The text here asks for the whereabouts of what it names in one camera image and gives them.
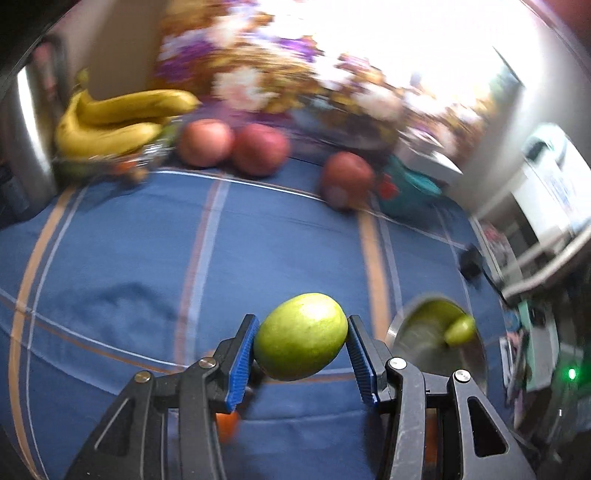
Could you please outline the large orange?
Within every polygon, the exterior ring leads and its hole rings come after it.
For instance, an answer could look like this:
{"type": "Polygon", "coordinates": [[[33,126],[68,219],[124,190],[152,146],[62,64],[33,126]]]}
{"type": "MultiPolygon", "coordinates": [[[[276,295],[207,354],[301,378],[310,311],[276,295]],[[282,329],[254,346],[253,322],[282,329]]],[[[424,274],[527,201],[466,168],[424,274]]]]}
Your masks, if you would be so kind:
{"type": "Polygon", "coordinates": [[[238,430],[240,417],[238,411],[233,411],[229,414],[217,413],[215,414],[218,440],[221,444],[228,443],[238,430]]]}

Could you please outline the large green jujube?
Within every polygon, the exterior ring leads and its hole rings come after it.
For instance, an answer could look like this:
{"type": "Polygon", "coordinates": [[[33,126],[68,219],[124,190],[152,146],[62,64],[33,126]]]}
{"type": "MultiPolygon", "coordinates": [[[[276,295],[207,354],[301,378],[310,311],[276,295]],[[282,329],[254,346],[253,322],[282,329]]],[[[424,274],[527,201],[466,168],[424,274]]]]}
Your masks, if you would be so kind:
{"type": "Polygon", "coordinates": [[[338,356],[349,323],[341,305],[322,293],[284,301],[267,315],[253,341],[260,369],[283,382],[308,378],[338,356]]]}

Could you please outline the stainless steel basin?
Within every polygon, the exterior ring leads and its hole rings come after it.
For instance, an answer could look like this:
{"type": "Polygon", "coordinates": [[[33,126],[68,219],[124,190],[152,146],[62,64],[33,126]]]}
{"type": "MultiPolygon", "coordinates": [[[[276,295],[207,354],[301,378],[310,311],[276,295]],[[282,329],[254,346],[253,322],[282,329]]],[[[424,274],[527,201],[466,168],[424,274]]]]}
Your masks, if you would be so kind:
{"type": "Polygon", "coordinates": [[[479,332],[466,344],[450,347],[445,331],[466,311],[442,294],[429,293],[408,302],[396,314],[385,337],[390,352],[423,372],[450,376],[470,372],[480,389],[488,391],[488,364],[479,332]]]}

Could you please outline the black power adapter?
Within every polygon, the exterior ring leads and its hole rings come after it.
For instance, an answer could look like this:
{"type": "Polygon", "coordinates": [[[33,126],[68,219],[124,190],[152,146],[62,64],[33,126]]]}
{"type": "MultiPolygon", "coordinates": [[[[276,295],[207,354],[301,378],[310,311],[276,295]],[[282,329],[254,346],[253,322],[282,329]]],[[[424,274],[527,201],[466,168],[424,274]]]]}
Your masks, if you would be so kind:
{"type": "Polygon", "coordinates": [[[459,257],[459,270],[463,278],[473,282],[483,274],[484,259],[475,245],[471,245],[459,257]]]}

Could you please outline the blue plaid tablecloth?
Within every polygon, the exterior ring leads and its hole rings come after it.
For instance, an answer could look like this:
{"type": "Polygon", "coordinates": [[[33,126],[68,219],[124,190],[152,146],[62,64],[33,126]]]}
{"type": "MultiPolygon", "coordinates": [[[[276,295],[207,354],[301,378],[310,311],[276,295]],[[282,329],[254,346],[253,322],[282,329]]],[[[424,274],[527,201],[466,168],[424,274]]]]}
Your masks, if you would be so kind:
{"type": "Polygon", "coordinates": [[[467,214],[448,199],[405,222],[342,214],[315,196],[318,176],[298,161],[266,182],[164,169],[136,188],[67,190],[2,224],[1,425],[34,478],[65,475],[136,372],[190,366],[246,314],[307,292],[380,337],[414,298],[451,298],[476,317],[489,398],[509,416],[500,302],[457,267],[476,241],[467,214]]]}

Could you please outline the teal plastic box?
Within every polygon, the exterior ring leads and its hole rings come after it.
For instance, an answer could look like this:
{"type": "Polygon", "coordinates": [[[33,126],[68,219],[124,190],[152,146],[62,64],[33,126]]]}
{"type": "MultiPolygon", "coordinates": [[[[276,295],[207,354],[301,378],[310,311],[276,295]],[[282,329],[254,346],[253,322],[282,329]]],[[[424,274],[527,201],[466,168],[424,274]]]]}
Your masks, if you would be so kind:
{"type": "Polygon", "coordinates": [[[379,175],[376,193],[381,211],[393,218],[411,217],[442,196],[436,183],[408,169],[395,155],[379,175]]]}

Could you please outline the dark red apple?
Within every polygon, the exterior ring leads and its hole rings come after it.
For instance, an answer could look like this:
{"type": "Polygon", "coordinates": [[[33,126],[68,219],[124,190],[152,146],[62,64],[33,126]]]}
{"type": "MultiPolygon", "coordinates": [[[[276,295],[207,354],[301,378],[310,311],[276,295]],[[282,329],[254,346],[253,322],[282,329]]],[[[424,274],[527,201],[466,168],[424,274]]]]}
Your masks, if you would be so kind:
{"type": "Polygon", "coordinates": [[[349,211],[367,206],[375,183],[372,166],[351,152],[329,156],[322,167],[320,192],[322,199],[335,210],[349,211]]]}

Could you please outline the pale red apple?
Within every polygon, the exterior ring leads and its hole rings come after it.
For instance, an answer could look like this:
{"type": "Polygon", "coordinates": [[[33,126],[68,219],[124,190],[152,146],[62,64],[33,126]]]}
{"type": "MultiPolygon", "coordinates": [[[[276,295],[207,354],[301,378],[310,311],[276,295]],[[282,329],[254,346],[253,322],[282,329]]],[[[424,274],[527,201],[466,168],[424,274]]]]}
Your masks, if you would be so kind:
{"type": "Polygon", "coordinates": [[[201,119],[188,123],[177,142],[181,161],[197,168],[211,168],[231,153],[235,133],[228,124],[216,119],[201,119]]]}

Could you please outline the clear plastic fruit tray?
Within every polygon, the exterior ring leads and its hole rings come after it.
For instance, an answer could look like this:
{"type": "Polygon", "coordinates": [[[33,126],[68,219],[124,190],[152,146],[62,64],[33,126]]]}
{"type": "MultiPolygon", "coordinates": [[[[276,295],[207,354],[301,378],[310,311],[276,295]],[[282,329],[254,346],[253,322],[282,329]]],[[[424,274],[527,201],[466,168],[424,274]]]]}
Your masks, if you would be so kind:
{"type": "Polygon", "coordinates": [[[148,173],[158,169],[173,151],[180,127],[181,120],[172,119],[154,141],[131,154],[95,156],[85,160],[56,158],[53,161],[56,179],[62,186],[100,179],[142,183],[148,173]]]}

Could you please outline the white shelf rack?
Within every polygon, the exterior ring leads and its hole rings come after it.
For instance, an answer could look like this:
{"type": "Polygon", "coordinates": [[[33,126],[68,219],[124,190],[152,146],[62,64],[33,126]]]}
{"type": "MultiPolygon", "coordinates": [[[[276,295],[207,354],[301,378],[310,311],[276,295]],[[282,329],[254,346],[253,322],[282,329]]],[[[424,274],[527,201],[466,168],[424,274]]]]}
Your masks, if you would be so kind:
{"type": "Polygon", "coordinates": [[[508,304],[560,282],[590,254],[590,166],[566,132],[541,123],[521,147],[521,163],[500,191],[471,218],[492,273],[508,304]],[[531,239],[497,258],[485,228],[507,239],[531,239]]]}

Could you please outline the upper yellow banana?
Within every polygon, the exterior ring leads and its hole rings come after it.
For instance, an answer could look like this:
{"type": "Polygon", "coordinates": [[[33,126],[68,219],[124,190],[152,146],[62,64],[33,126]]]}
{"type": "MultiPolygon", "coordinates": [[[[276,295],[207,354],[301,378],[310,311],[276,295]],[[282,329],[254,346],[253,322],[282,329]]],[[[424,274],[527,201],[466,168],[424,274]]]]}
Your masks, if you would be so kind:
{"type": "Polygon", "coordinates": [[[157,89],[134,92],[105,100],[80,93],[79,119],[90,125],[108,125],[190,113],[200,106],[197,96],[184,90],[157,89]]]}

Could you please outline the yellow banana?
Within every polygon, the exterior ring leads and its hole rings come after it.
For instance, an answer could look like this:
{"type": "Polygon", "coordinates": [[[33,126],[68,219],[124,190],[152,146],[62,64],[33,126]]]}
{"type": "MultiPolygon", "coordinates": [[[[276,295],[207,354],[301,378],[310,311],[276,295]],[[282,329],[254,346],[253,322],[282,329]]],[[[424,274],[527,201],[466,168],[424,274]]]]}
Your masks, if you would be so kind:
{"type": "Polygon", "coordinates": [[[82,94],[83,91],[76,92],[71,97],[55,129],[55,145],[65,158],[82,160],[94,156],[126,155],[155,140],[163,129],[153,122],[123,127],[85,125],[77,113],[82,94]]]}
{"type": "Polygon", "coordinates": [[[184,90],[157,89],[134,92],[105,100],[80,93],[79,119],[90,125],[108,125],[190,113],[200,106],[197,96],[184,90]]]}

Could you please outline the lower yellow banana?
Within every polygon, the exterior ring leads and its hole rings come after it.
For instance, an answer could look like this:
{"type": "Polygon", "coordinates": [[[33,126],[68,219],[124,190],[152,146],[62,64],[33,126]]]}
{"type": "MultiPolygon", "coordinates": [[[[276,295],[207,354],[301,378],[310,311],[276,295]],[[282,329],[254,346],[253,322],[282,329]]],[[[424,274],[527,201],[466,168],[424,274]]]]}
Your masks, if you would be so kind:
{"type": "Polygon", "coordinates": [[[55,129],[55,145],[65,158],[82,160],[94,156],[126,155],[155,140],[163,129],[153,122],[123,127],[85,125],[77,113],[82,94],[83,91],[76,92],[71,97],[55,129]]]}

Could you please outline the flower painting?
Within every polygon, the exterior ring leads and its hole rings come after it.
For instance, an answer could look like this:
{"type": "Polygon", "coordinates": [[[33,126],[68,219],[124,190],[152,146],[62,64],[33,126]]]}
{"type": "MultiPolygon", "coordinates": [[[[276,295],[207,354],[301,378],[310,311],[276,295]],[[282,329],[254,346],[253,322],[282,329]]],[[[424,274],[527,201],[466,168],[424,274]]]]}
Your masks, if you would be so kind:
{"type": "Polygon", "coordinates": [[[346,148],[471,154],[520,86],[476,1],[171,1],[153,81],[346,148]]]}

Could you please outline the stainless steel thermos jug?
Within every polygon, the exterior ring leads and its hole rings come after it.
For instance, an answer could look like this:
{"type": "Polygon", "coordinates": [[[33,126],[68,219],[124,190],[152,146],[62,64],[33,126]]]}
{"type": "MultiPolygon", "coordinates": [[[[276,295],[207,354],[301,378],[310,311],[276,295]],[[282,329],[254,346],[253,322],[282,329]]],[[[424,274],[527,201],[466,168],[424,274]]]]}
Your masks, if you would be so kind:
{"type": "Polygon", "coordinates": [[[64,41],[48,34],[37,45],[50,48],[54,88],[45,87],[28,55],[1,100],[1,198],[19,220],[36,216],[57,194],[54,131],[70,95],[64,41]]]}

